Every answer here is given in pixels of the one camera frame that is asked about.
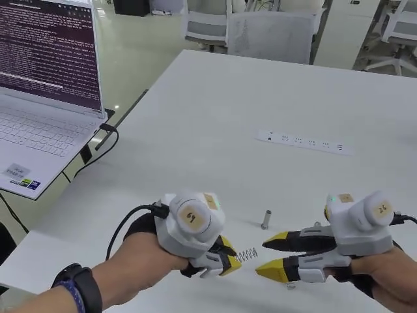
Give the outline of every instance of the laptop screen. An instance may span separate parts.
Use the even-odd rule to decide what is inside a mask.
[[[0,0],[0,87],[101,111],[91,9]]]

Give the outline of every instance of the blue wristband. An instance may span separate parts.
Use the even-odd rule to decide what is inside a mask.
[[[74,301],[76,302],[78,313],[85,313],[83,298],[81,298],[81,295],[79,294],[77,287],[75,286],[75,283],[72,280],[59,282],[55,287],[57,286],[62,286],[66,290],[68,290],[69,293],[71,293],[71,296],[74,298]]]

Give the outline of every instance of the laptop keyboard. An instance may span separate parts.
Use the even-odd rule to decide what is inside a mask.
[[[96,123],[68,122],[0,107],[0,141],[65,157]]]

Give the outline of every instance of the black cable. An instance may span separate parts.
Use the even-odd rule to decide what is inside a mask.
[[[113,234],[113,236],[111,237],[110,240],[110,244],[109,247],[107,249],[107,254],[106,254],[106,261],[108,259],[110,259],[110,254],[111,254],[111,249],[113,248],[113,245],[116,241],[116,238],[118,236],[118,234],[120,233],[122,227],[126,224],[126,222],[128,221],[129,218],[132,217],[133,214],[135,214],[136,212],[140,211],[140,210],[145,210],[148,209],[150,211],[153,211],[155,208],[154,205],[140,205],[139,207],[134,208],[133,210],[131,210],[126,216],[125,218],[121,221],[121,223],[119,224],[119,226],[117,226],[117,229],[115,231],[115,233]]]
[[[417,218],[409,216],[409,215],[403,215],[404,220],[410,220],[411,222],[414,222],[417,224]]]
[[[395,212],[394,218],[392,219],[391,225],[404,224],[407,220],[410,220],[417,224],[417,218],[409,215],[402,215],[401,212]]]
[[[114,245],[114,243],[116,241],[116,238],[117,238],[119,232],[121,231],[122,227],[126,224],[126,222],[129,220],[129,218],[132,217],[133,214],[135,214],[136,212],[138,212],[140,210],[146,210],[146,209],[148,209],[150,212],[152,212],[154,216],[157,216],[157,217],[162,218],[162,219],[167,218],[168,215],[169,215],[169,206],[165,205],[165,204],[162,204],[160,202],[155,202],[154,204],[150,204],[150,205],[145,204],[145,205],[140,205],[139,207],[135,207],[133,210],[131,210],[125,216],[125,218],[121,221],[119,226],[117,226],[117,229],[116,229],[115,233],[111,237],[110,244],[109,244],[108,249],[107,249],[106,261],[108,259],[110,259],[111,249],[113,248],[113,245]]]
[[[5,203],[8,211],[10,212],[10,215],[12,215],[12,218],[14,218],[14,220],[23,228],[23,230],[25,231],[25,233],[29,233],[29,230],[26,228],[25,224],[22,223],[22,221],[20,220],[20,218],[13,211],[12,207],[7,203],[5,197],[3,197],[2,194],[0,194],[0,199],[2,199],[2,201]]]
[[[62,171],[62,173],[63,173],[63,175],[65,176],[66,180],[67,180],[69,183],[71,183],[71,179],[67,176],[67,174],[66,174],[64,171]]]
[[[90,163],[88,163],[88,164],[84,165],[82,168],[80,168],[77,171],[77,173],[74,175],[74,178],[77,177],[77,175],[80,173],[80,171],[84,170],[85,168],[88,168],[91,164],[93,164],[93,163],[97,162],[98,160],[100,160],[102,157],[104,157],[106,154],[108,154],[117,145],[117,142],[119,141],[119,137],[120,137],[119,131],[115,127],[110,126],[110,125],[107,125],[107,124],[102,124],[100,126],[100,128],[102,130],[115,132],[116,133],[116,140],[115,140],[115,142],[113,143],[113,145],[111,145],[111,147],[106,152],[104,152],[98,158],[95,158],[93,161],[91,161]]]

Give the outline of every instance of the power outlet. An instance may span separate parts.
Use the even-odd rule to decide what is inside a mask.
[[[307,139],[302,136],[280,134],[267,130],[260,130],[256,139],[263,142],[292,145],[295,147],[335,153],[338,155],[353,155],[352,150],[342,143],[332,143],[325,140]]]

